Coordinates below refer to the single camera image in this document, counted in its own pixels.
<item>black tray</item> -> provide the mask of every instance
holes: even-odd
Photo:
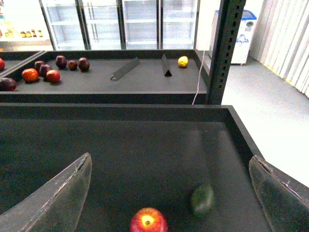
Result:
[[[172,77],[165,77],[161,58],[166,55]],[[61,83],[52,85],[40,80],[26,84],[21,72],[31,68],[35,60],[24,64],[6,76],[18,81],[17,91],[2,92],[2,102],[52,103],[159,103],[191,104],[197,92],[201,60],[195,50],[125,50],[125,51],[53,51],[36,60],[43,60],[52,68],[57,55],[67,60],[86,57],[89,72],[62,70]],[[178,67],[178,58],[189,57],[186,69]],[[140,64],[118,81],[111,80],[113,73],[138,57]],[[199,96],[196,103],[205,104],[208,75],[203,68]]]
[[[0,213],[89,152],[77,232],[129,231],[143,207],[170,232],[270,231],[248,175],[261,154],[231,106],[2,103],[0,127]],[[188,208],[201,183],[216,196],[205,220]]]
[[[10,70],[30,62],[42,53],[45,52],[0,52],[0,58],[5,62],[5,68],[0,71],[0,78],[5,77]]]

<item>white curtain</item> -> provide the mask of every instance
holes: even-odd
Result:
[[[309,97],[309,0],[264,0],[251,56]]]

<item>green avocado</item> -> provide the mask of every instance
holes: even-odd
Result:
[[[202,184],[191,196],[192,213],[199,218],[208,216],[214,204],[214,192],[211,185]]]

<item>glass refrigerator door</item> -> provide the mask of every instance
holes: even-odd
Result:
[[[122,0],[126,48],[157,49],[156,0]]]
[[[55,50],[85,50],[75,0],[41,0]]]
[[[163,0],[163,49],[194,47],[198,0]]]
[[[84,0],[83,7],[91,49],[121,49],[116,0]]]
[[[0,0],[0,51],[52,49],[37,0]]]

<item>blue lid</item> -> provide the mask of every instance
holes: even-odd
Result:
[[[256,20],[256,17],[251,11],[243,10],[241,19],[242,20]]]

